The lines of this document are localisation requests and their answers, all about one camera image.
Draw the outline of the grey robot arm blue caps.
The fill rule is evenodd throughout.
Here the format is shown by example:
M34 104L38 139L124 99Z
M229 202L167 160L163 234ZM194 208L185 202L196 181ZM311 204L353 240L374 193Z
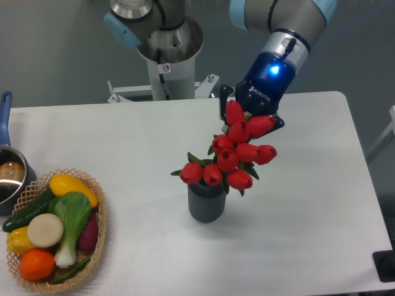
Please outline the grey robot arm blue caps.
M220 87L220 118L226 118L227 100L234 96L246 112L271 116L275 129L282 128L280 100L336 6L336 1L231 1L234 26L270 36L243 80ZM111 1L104 23L120 44L146 59L154 100L197 97L195 58L203 34L185 14L184 1Z

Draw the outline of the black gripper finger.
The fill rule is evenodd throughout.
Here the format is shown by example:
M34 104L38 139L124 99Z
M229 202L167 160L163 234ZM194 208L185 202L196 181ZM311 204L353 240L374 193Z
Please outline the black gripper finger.
M266 119L266 121L265 121L265 129L264 132L262 133L262 136L270 134L285 126L284 120L277 113L273 115L265 115L263 116L263 118Z
M229 125L226 118L226 107L228 98L233 94L234 90L231 86L226 84L222 84L220 86L220 94L219 94L219 112L220 119L224 122L224 124Z

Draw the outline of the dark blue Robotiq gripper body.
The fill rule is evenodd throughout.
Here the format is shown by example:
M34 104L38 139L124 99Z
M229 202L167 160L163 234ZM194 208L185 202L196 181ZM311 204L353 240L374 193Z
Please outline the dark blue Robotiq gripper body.
M273 115L296 76L294 67L269 52L260 53L244 79L236 85L235 98L252 116Z

